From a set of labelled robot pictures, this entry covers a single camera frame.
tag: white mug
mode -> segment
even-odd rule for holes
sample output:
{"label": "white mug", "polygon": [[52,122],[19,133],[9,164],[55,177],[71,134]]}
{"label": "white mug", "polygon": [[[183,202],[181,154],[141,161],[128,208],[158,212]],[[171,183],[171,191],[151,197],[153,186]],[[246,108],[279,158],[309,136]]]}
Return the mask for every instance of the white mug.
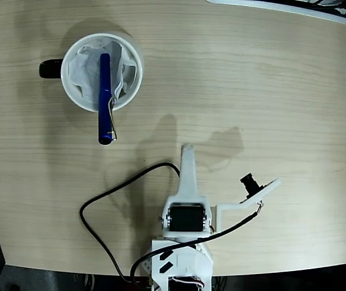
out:
{"label": "white mug", "polygon": [[126,47],[133,55],[133,58],[138,66],[138,72],[135,77],[134,84],[130,90],[123,94],[115,102],[113,110],[118,110],[126,106],[138,92],[143,79],[144,72],[144,59],[141,50],[135,40],[125,33],[121,32],[108,32],[108,33],[95,33],[87,35],[82,39],[76,41],[66,52],[64,59],[49,59],[39,65],[39,75],[45,79],[61,78],[62,86],[69,96],[69,98],[78,106],[91,112],[99,111],[99,104],[91,102],[82,97],[81,90],[78,86],[74,85],[69,80],[68,68],[69,62],[76,56],[79,49],[85,46],[88,42],[95,38],[108,37],[115,39],[118,43]]}

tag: mug rim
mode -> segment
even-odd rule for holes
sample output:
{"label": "mug rim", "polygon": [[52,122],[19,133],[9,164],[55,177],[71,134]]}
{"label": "mug rim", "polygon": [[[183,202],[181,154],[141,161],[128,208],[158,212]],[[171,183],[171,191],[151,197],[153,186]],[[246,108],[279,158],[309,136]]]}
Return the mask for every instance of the mug rim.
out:
{"label": "mug rim", "polygon": [[93,108],[94,104],[93,102],[89,102],[89,104],[91,104],[90,107],[86,106],[85,104],[82,104],[81,102],[79,102],[79,98],[75,98],[74,96],[72,96],[72,93],[70,91],[70,87],[69,86],[74,86],[77,87],[76,85],[72,84],[72,82],[70,82],[69,80],[69,75],[68,75],[68,64],[70,62],[70,57],[71,55],[74,53],[74,51],[78,51],[82,45],[84,45],[84,42],[89,40],[89,39],[93,39],[93,38],[98,38],[98,37],[109,37],[109,38],[113,38],[118,40],[121,44],[123,44],[133,55],[134,59],[135,59],[135,63],[138,66],[138,77],[135,78],[135,87],[133,89],[133,91],[131,93],[126,93],[123,96],[120,97],[120,101],[121,102],[117,102],[114,106],[113,106],[113,111],[115,110],[119,110],[120,108],[123,108],[124,106],[126,106],[137,94],[140,86],[141,86],[141,82],[143,79],[143,57],[141,55],[140,49],[139,48],[135,48],[134,46],[137,46],[135,43],[135,40],[131,38],[131,36],[126,35],[125,33],[122,32],[102,32],[102,33],[93,33],[91,35],[87,35],[79,40],[77,40],[74,44],[72,44],[70,46],[70,48],[67,50],[64,59],[62,61],[62,65],[61,65],[61,82],[62,82],[62,87],[64,88],[66,94],[68,95],[68,97],[77,105],[80,106],[81,108],[91,111],[91,112],[98,112],[98,104],[96,106],[96,108]]}

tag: black mug handle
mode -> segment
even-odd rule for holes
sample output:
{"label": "black mug handle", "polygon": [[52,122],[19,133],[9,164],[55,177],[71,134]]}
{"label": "black mug handle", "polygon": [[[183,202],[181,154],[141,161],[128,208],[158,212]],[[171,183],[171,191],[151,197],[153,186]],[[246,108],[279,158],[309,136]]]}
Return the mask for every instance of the black mug handle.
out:
{"label": "black mug handle", "polygon": [[39,65],[39,76],[44,79],[61,78],[62,59],[48,59]]}

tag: white cloth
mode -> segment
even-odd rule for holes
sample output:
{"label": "white cloth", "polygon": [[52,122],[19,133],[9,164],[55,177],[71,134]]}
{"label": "white cloth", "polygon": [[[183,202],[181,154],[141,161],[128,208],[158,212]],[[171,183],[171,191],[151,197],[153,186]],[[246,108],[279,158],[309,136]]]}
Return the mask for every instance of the white cloth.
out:
{"label": "white cloth", "polygon": [[71,82],[80,87],[82,97],[93,103],[99,102],[100,56],[103,53],[110,55],[111,91],[115,99],[131,88],[138,72],[132,54],[115,39],[91,40],[69,62],[68,73]]}

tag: white plastic part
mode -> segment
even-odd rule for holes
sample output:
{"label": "white plastic part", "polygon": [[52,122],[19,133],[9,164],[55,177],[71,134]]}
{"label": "white plastic part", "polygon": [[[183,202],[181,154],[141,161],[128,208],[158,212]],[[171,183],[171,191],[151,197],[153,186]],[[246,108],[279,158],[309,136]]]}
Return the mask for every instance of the white plastic part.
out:
{"label": "white plastic part", "polygon": [[[151,242],[151,251],[175,244],[177,244],[175,241],[154,239]],[[213,260],[208,248],[204,244],[197,244],[196,248],[183,247],[174,250],[165,259],[161,259],[161,255],[163,255],[161,254],[146,260],[142,266],[148,274],[151,274],[154,281],[154,290],[156,289],[155,285],[158,285],[161,291],[168,291],[170,277],[193,276],[205,283],[203,291],[211,291]],[[161,273],[160,269],[166,264],[172,264],[172,266],[166,272]]]}
{"label": "white plastic part", "polygon": [[312,16],[316,18],[321,18],[321,19],[326,19],[326,20],[346,24],[346,18],[341,16],[332,15],[329,13],[325,13],[323,11],[305,9],[305,8],[284,5],[284,4],[277,4],[272,2],[257,1],[257,0],[207,0],[207,1],[211,3],[215,3],[215,4],[239,5],[239,6],[246,6],[246,7],[256,7],[256,8],[270,9],[270,10],[278,10],[278,11],[290,12],[290,13],[295,13],[300,15],[307,15],[307,16]]}
{"label": "white plastic part", "polygon": [[269,194],[272,190],[274,190],[277,186],[281,184],[280,179],[276,179],[271,183],[267,184],[261,191],[252,197],[247,198],[243,202],[238,204],[218,204],[216,206],[216,231],[222,231],[222,212],[224,210],[236,210],[236,209],[246,209],[253,204],[260,203],[263,197]]}
{"label": "white plastic part", "polygon": [[[202,232],[171,232],[168,228],[168,213],[173,204],[201,204],[205,209],[205,223]],[[177,194],[167,198],[162,212],[162,234],[166,238],[176,238],[184,242],[195,238],[206,238],[210,235],[212,220],[209,201],[198,195],[195,150],[191,144],[184,144],[181,152],[181,166]]]}

